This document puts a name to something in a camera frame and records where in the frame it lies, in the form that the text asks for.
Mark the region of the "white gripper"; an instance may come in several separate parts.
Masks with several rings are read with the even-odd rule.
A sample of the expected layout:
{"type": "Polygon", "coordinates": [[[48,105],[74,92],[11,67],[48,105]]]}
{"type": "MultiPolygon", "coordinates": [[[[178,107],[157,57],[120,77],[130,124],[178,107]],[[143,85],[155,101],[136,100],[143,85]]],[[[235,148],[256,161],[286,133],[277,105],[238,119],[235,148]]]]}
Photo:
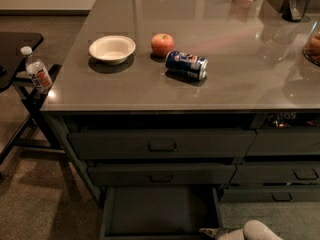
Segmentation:
{"type": "Polygon", "coordinates": [[[200,233],[203,233],[211,238],[215,237],[215,240],[245,240],[242,229],[212,229],[201,228],[200,233]]]}

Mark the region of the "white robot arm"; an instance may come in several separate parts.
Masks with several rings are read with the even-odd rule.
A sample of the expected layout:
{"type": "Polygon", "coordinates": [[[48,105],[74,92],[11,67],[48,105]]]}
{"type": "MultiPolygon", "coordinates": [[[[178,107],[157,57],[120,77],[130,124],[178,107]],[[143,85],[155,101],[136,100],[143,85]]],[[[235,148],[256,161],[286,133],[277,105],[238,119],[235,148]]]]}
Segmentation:
{"type": "Polygon", "coordinates": [[[199,232],[215,240],[283,240],[258,220],[249,220],[242,228],[200,228],[199,232]]]}

